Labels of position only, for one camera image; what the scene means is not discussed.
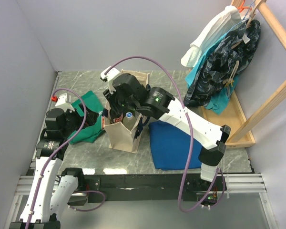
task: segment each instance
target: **white wall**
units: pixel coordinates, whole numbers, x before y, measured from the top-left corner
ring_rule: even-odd
[[[32,159],[55,72],[15,0],[0,0],[0,229]]]
[[[102,70],[144,55],[180,70],[181,57],[231,0],[17,0],[55,70]],[[131,60],[124,69],[151,70]]]
[[[286,29],[286,0],[267,1]],[[286,52],[259,14],[261,40],[236,93],[248,118],[286,79]],[[261,172],[276,218],[286,229],[286,99],[254,129],[256,145],[249,148],[256,172]]]

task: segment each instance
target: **green cloth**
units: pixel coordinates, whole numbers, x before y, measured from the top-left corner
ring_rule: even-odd
[[[70,141],[70,144],[76,144],[78,142],[91,142],[93,143],[97,137],[103,132],[102,130],[102,111],[103,106],[98,99],[98,97],[92,92],[88,91],[86,94],[82,96],[82,99],[90,110],[94,112],[98,112],[99,116],[97,118],[96,124],[89,126],[79,132],[79,134]],[[78,106],[80,104],[80,100],[75,101],[72,103],[72,106],[77,110],[78,114],[83,117],[84,112],[81,110],[81,108]]]

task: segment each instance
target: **metal frame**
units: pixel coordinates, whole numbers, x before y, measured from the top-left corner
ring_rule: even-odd
[[[152,175],[85,175],[92,190],[110,193],[109,201],[115,200],[143,200],[143,199],[177,199],[182,174],[152,174]],[[200,174],[188,174],[184,186],[184,201],[195,201],[195,192],[203,192],[201,187],[191,185],[198,181]],[[259,193],[270,229],[278,228],[267,190],[261,174],[224,174],[226,180],[227,198],[230,193]],[[29,195],[34,176],[21,176],[16,188],[15,197],[5,229],[16,220],[22,197]],[[221,184],[221,175],[217,176],[217,185]],[[100,202],[98,195],[89,195],[88,202]]]
[[[276,220],[276,216],[273,212],[270,200],[269,200],[269,196],[267,193],[260,193],[259,194],[261,201],[262,201],[262,205],[264,208],[264,212],[268,221],[268,225],[270,229],[277,229],[279,228],[277,220]]]

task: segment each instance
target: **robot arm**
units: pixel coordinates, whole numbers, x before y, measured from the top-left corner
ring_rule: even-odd
[[[144,116],[167,122],[190,134],[185,116],[185,113],[188,113],[194,137],[202,145],[199,155],[202,162],[201,179],[211,182],[224,156],[230,128],[226,125],[212,124],[187,108],[183,109],[180,101],[163,88],[146,89],[129,73],[117,76],[115,71],[111,74],[111,79],[113,80],[108,83],[114,90],[108,89],[103,94],[111,109],[117,114],[123,113],[126,109],[136,110]]]
[[[60,228],[59,220],[61,214],[69,202],[72,193],[74,191],[86,190],[82,169],[66,168],[62,172],[61,180],[54,195],[52,195],[55,178],[68,147],[68,144],[66,144],[47,165],[43,179],[41,180],[34,212],[31,212],[33,196],[43,166],[54,150],[61,146],[73,131],[78,130],[83,122],[83,117],[81,117],[69,103],[67,94],[62,94],[58,99],[54,98],[53,100],[56,102],[56,106],[46,113],[46,128],[42,131],[40,141],[36,146],[36,169],[27,204],[20,216],[19,222],[11,223],[10,229],[24,228],[24,224],[28,221],[29,214],[32,214],[30,222],[35,223],[36,228]],[[86,110],[86,122],[83,128],[94,125],[99,116],[98,113],[88,108],[86,108]]]

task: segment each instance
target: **wooden clothes rack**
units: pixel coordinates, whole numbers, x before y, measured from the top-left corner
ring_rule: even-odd
[[[232,0],[231,5],[239,7],[243,0]],[[271,10],[266,5],[266,0],[256,0],[253,11],[258,9],[286,50],[286,31]],[[252,128],[258,124],[268,113],[286,98],[286,80],[279,88],[246,120],[242,107],[235,92],[232,93],[227,108],[221,115],[201,107],[205,119],[217,124],[231,127],[231,134],[226,142],[228,148],[250,147],[255,144]]]

